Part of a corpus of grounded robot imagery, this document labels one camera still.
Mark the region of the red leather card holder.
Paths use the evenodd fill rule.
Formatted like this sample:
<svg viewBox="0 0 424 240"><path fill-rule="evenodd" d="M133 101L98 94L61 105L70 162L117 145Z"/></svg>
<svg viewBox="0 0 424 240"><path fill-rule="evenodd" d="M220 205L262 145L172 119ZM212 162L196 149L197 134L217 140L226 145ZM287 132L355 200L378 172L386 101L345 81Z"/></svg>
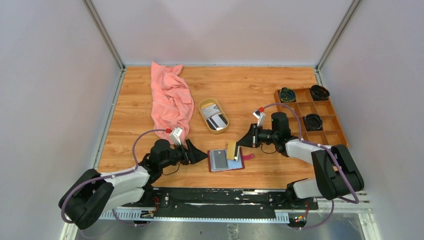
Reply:
<svg viewBox="0 0 424 240"><path fill-rule="evenodd" d="M232 161L232 160L227 159L227 163L228 163L227 169L214 170L213 165L212 165L212 161L211 161L211 158L212 158L211 151L214 151L214 150L209 150L207 152L207 154L208 154L208 167L209 167L209 172L211 172L211 173L242 170L242 169L245 168L245 161L251 160L255 157L255 155L253 153L244 155L242 153L242 151L240 150L239 155L238 155L238 161Z"/></svg>

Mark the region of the grey striped credit card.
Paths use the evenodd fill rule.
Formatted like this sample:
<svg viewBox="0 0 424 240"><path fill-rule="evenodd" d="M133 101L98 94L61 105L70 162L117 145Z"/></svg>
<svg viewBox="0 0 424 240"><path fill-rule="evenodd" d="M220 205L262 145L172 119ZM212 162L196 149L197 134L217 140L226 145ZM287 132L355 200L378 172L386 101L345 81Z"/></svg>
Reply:
<svg viewBox="0 0 424 240"><path fill-rule="evenodd" d="M228 125L228 121L221 113L213 115L212 117L208 118L206 122L209 125L210 129L214 131L224 129Z"/></svg>

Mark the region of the white VIP card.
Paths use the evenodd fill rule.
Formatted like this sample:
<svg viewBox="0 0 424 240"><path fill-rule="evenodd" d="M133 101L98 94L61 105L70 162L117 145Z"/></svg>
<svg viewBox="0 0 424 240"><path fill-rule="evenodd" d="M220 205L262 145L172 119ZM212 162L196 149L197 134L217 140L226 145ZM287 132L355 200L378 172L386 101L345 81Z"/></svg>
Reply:
<svg viewBox="0 0 424 240"><path fill-rule="evenodd" d="M201 112L205 119L208 119L216 114L220 113L220 108L216 104L208 105L201 109Z"/></svg>

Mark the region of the yellow oval tray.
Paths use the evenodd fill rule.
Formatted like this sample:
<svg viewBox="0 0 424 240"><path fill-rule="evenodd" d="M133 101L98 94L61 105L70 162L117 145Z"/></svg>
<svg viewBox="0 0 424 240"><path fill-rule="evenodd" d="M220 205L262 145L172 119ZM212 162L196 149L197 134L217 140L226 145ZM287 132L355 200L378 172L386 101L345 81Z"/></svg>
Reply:
<svg viewBox="0 0 424 240"><path fill-rule="evenodd" d="M217 135L228 129L229 120L216 99L202 100L198 104L198 109L210 133Z"/></svg>

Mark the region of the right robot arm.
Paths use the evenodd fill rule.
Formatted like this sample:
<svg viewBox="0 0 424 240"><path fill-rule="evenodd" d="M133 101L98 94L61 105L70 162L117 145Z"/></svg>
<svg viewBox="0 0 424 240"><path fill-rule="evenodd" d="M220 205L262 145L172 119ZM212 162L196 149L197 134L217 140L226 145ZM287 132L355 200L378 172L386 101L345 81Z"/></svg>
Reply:
<svg viewBox="0 0 424 240"><path fill-rule="evenodd" d="M310 198L359 203L356 193L364 189L365 182L345 145L322 145L295 137L284 112L271 114L271 129L252 123L248 132L235 145L258 148L262 144L274 145L275 150L283 156L313 165L314 178L297 180L287 185L285 201L290 208L298 209Z"/></svg>

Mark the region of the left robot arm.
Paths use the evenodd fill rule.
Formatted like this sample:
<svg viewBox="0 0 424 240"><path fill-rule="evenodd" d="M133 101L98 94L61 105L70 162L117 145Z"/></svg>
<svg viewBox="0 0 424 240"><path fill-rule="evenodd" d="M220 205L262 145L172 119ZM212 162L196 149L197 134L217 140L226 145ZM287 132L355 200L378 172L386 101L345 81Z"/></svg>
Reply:
<svg viewBox="0 0 424 240"><path fill-rule="evenodd" d="M168 140L157 140L136 167L113 173L86 170L59 200L61 216L80 230L93 225L104 212L138 203L142 207L156 201L153 183L164 168L196 164L208 154L196 148L190 140L171 147Z"/></svg>

